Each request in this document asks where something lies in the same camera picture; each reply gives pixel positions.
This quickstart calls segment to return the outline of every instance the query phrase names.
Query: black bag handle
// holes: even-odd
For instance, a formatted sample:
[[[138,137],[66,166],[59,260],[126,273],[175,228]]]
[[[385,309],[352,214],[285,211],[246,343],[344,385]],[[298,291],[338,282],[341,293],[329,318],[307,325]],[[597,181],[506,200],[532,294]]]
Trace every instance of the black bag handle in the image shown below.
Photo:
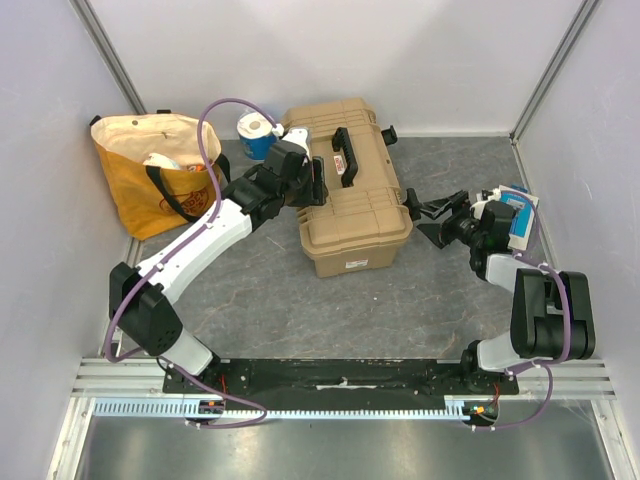
[[[180,205],[180,202],[178,202],[178,200],[176,200],[176,198],[169,193],[169,191],[167,190],[167,187],[164,186],[164,182],[162,181],[162,175],[160,173],[160,170],[162,169],[160,167],[147,165],[145,166],[145,169],[147,171],[147,176],[149,177],[149,180],[153,182],[153,184],[158,189],[158,191],[162,194],[162,196],[167,201],[169,206],[173,208],[173,210],[178,215],[180,215],[182,218],[184,218],[187,222],[190,222],[190,223],[197,222],[200,219],[200,217],[189,215],[187,212],[185,212],[184,208],[182,208],[182,205]]]
[[[333,134],[333,138],[331,138],[331,147],[334,152],[338,152],[342,148],[347,166],[340,180],[344,188],[353,187],[353,179],[358,173],[358,161],[351,145],[349,130],[345,127],[338,127],[336,133]]]

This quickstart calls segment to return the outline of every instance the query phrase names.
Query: white wall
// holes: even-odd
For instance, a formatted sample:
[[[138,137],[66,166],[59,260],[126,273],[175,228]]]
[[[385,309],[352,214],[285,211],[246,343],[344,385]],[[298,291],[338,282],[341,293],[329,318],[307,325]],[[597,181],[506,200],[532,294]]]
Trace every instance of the white wall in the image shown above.
[[[584,271],[597,351],[640,445],[640,4],[601,2],[521,142],[558,265]]]
[[[42,479],[127,236],[89,138],[128,113],[65,0],[0,14],[0,477]]]
[[[580,0],[92,0],[149,110],[364,96],[404,134],[506,133]],[[234,136],[239,110],[211,118]]]

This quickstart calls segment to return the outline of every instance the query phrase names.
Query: red and white sticker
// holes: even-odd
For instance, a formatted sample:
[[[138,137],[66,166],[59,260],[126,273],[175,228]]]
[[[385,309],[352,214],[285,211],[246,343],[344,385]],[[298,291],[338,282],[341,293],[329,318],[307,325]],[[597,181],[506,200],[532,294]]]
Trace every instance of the red and white sticker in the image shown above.
[[[346,165],[344,164],[344,158],[342,158],[342,155],[334,155],[333,161],[336,164],[336,171],[338,172],[338,175],[342,175],[347,169]]]
[[[366,267],[369,264],[369,259],[366,260],[356,260],[355,262],[347,262],[345,264],[345,268],[358,268],[358,267]]]

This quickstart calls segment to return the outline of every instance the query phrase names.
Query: gray floor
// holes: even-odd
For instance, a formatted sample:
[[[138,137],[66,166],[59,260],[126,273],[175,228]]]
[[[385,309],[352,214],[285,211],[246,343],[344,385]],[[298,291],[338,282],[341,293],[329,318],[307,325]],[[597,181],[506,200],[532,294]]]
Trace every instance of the gray floor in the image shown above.
[[[223,142],[233,175],[252,163]],[[521,184],[507,138],[401,138],[389,147],[403,188],[421,200]],[[160,250],[183,229],[145,242]],[[412,232],[387,269],[318,279],[286,210],[225,252],[177,304],[186,327],[225,357],[459,358],[508,326],[509,294],[478,280],[469,250]]]
[[[459,423],[273,421],[197,431],[181,419],[94,418],[78,480],[612,479],[589,402],[554,402],[526,428]],[[534,405],[502,402],[505,421]]]

